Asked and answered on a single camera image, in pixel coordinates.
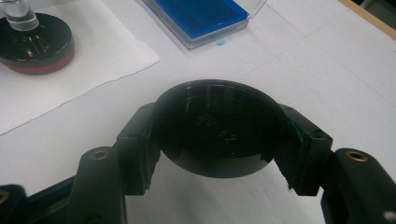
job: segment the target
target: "plastic case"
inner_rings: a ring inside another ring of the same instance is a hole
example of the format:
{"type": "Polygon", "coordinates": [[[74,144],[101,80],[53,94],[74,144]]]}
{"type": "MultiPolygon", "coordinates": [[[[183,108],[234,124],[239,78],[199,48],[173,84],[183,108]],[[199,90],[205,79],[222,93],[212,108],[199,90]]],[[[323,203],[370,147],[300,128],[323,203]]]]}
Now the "plastic case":
{"type": "Polygon", "coordinates": [[[244,30],[266,0],[141,0],[187,48],[244,30]]]}

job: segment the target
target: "white paper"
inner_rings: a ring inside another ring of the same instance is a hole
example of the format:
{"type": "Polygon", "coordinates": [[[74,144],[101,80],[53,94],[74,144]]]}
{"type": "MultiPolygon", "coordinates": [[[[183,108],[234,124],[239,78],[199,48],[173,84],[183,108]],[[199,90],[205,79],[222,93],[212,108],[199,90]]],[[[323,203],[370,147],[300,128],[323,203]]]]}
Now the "white paper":
{"type": "Polygon", "coordinates": [[[56,16],[70,26],[75,56],[65,68],[42,76],[19,74],[0,64],[0,135],[159,61],[101,1],[81,0],[37,12],[56,16]]]}

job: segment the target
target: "blue ink stain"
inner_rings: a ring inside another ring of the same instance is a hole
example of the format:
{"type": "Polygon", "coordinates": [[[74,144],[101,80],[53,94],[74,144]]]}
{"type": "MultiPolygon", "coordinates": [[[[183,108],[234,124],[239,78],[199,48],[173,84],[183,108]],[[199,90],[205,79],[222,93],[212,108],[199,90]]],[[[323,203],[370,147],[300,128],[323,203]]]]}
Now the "blue ink stain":
{"type": "Polygon", "coordinates": [[[227,43],[227,41],[225,39],[221,39],[218,41],[218,46],[223,46],[227,43]]]}

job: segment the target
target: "black round object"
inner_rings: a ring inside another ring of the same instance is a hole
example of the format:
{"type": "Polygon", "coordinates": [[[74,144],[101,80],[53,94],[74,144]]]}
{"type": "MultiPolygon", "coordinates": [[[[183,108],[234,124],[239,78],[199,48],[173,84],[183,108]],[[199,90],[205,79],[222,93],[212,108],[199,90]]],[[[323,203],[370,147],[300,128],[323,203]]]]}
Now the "black round object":
{"type": "Polygon", "coordinates": [[[57,17],[35,14],[40,22],[31,31],[17,31],[0,19],[0,63],[9,69],[41,75],[55,72],[73,58],[75,42],[69,26],[57,17]]]}
{"type": "Polygon", "coordinates": [[[197,80],[166,91],[154,107],[163,153],[198,175],[238,177],[276,154],[285,115],[268,95],[224,80],[197,80]]]}

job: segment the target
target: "white table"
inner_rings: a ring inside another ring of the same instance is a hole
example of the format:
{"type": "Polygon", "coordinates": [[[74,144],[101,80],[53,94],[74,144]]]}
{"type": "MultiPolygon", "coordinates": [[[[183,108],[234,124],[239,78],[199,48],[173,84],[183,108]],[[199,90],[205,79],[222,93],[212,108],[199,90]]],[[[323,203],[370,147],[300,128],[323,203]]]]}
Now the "white table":
{"type": "MultiPolygon", "coordinates": [[[[162,61],[1,135],[0,185],[20,184],[31,195],[74,175],[79,157],[112,146],[138,107],[203,78],[248,84],[294,107],[333,138],[333,150],[363,150],[396,180],[396,42],[338,1],[268,0],[245,31],[194,51],[135,1],[103,2],[162,61]]],[[[288,191],[274,162],[218,180],[162,155],[150,191],[127,197],[127,209],[138,224],[323,223],[320,197],[288,191]]]]}

